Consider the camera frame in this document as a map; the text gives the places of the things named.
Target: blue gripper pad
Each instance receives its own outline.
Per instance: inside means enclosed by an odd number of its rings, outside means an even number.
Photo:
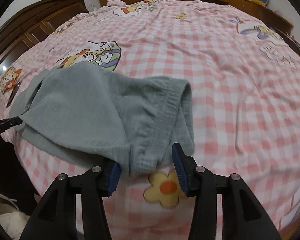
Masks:
[[[200,189],[200,181],[194,177],[194,169],[197,164],[191,156],[186,156],[180,143],[172,145],[172,160],[179,184],[187,197],[197,196]]]
[[[101,165],[102,177],[98,180],[98,189],[102,197],[110,197],[116,191],[121,175],[121,167],[115,161],[104,158]]]

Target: gray fabric garment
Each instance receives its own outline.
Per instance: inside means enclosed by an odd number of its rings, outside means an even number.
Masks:
[[[131,175],[171,163],[171,146],[194,150],[191,87],[169,77],[136,79],[89,62],[44,70],[15,99],[16,131],[37,148],[90,168],[102,157]]]

